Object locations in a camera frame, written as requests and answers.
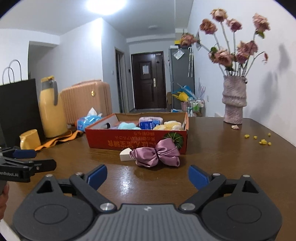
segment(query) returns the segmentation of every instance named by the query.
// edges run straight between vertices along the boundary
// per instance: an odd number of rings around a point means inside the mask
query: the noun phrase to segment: yellow crumb
[[[262,139],[262,140],[259,142],[259,144],[261,144],[261,145],[266,145],[266,144],[267,144],[267,141],[266,141],[265,139]]]

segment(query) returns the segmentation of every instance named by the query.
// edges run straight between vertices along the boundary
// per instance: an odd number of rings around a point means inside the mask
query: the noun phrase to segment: sticker on refrigerator
[[[184,52],[179,49],[177,53],[174,54],[174,57],[179,60],[184,55]]]

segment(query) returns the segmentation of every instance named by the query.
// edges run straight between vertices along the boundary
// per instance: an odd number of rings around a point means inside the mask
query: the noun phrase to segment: human hand
[[[3,189],[3,193],[0,196],[0,220],[4,218],[4,212],[6,210],[6,203],[8,200],[9,184],[7,183]]]

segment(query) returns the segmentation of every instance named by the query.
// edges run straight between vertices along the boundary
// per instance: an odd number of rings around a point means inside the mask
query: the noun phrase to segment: pink ceramic vase
[[[243,107],[247,106],[245,77],[224,76],[222,102],[225,104],[224,121],[234,125],[242,124]]]

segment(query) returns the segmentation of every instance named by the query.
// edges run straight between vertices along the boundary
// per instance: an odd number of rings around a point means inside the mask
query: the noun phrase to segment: yellow cup
[[[36,129],[20,135],[20,148],[22,150],[34,150],[39,146],[41,146],[41,143]]]

